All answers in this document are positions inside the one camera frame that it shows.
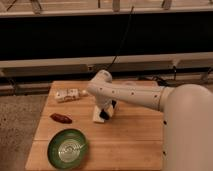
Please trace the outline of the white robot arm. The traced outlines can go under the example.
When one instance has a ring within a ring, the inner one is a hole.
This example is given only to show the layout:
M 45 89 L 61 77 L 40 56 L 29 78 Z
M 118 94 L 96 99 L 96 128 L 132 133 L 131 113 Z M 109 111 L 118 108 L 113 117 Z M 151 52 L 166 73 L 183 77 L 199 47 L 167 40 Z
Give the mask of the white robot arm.
M 163 113 L 162 171 L 213 171 L 213 92 L 207 88 L 114 84 L 101 70 L 87 91 L 99 108 L 120 100 Z

